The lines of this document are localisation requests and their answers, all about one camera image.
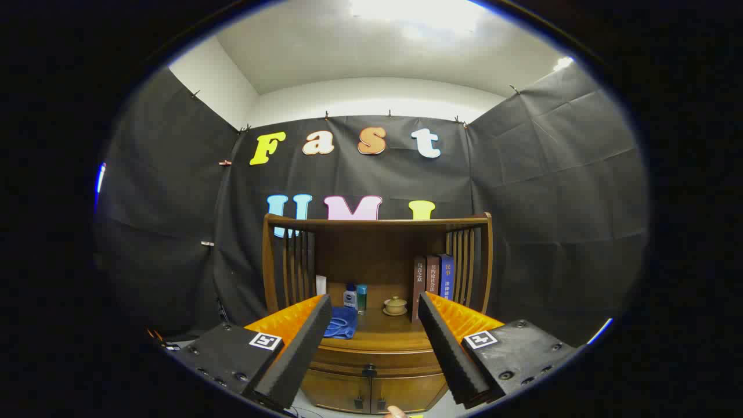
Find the wooden cabinet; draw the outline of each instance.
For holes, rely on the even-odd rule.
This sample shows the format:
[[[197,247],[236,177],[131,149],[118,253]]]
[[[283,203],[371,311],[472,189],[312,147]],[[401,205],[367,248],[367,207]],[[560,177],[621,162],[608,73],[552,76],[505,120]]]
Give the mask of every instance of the wooden cabinet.
[[[386,414],[387,405],[406,413],[429,410],[447,392],[443,374],[371,380],[371,413]]]
[[[447,392],[443,374],[369,378],[307,370],[302,391],[314,405],[357,414],[387,414],[387,405],[405,412],[427,411]]]
[[[338,411],[368,414],[370,407],[369,378],[345,376],[309,369],[302,381],[302,391],[313,404]]]
[[[317,406],[359,414],[430,409],[447,391],[426,331],[411,312],[382,313],[385,299],[416,298],[413,258],[448,253],[454,258],[454,301],[485,313],[493,268],[489,213],[460,219],[323,220],[267,214],[263,224],[263,283],[270,313],[315,295],[314,275],[327,277],[333,306],[342,306],[347,283],[367,285],[366,313],[350,340],[324,338],[302,383]],[[284,228],[276,237],[276,227]],[[481,277],[475,278],[476,247]]]

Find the white bottle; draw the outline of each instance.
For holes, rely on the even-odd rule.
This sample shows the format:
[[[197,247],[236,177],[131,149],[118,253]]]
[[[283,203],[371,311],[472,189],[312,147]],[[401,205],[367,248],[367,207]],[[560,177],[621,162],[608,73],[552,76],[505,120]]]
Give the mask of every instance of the white bottle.
[[[327,293],[327,291],[325,290],[325,284],[327,282],[327,277],[315,274],[315,289],[317,290],[318,295],[324,295],[325,293]]]
[[[356,285],[349,283],[345,285],[345,292],[343,292],[343,306],[356,309]]]

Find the saucer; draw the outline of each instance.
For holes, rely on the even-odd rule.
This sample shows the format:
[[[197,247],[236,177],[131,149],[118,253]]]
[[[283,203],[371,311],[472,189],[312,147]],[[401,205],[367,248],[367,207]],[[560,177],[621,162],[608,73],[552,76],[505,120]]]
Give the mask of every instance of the saucer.
[[[402,312],[400,312],[398,314],[391,314],[391,313],[387,312],[387,308],[383,308],[382,309],[382,312],[384,312],[385,315],[389,315],[389,316],[400,316],[400,315],[405,315],[408,312],[408,309],[407,308],[403,308],[403,311]]]

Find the book spine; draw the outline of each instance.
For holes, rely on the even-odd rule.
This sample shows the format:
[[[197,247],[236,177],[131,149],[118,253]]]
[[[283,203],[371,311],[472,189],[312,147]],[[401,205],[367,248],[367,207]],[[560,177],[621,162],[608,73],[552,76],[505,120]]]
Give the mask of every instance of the book spine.
[[[441,285],[438,295],[444,299],[452,300],[452,288],[454,284],[454,259],[448,254],[441,256]]]
[[[411,321],[420,321],[418,317],[419,294],[426,291],[426,258],[416,257],[413,261],[413,297]]]
[[[438,256],[429,255],[426,259],[428,264],[426,266],[426,290],[438,295],[438,284],[441,282],[438,273],[438,264],[441,262]]]

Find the blue towel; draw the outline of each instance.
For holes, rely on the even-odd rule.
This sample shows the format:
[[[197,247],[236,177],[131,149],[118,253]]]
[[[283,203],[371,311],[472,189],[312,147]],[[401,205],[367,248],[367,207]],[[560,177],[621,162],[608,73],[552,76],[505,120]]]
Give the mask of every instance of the blue towel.
[[[333,307],[333,318],[325,330],[325,338],[349,340],[353,338],[358,323],[357,311],[348,307]]]

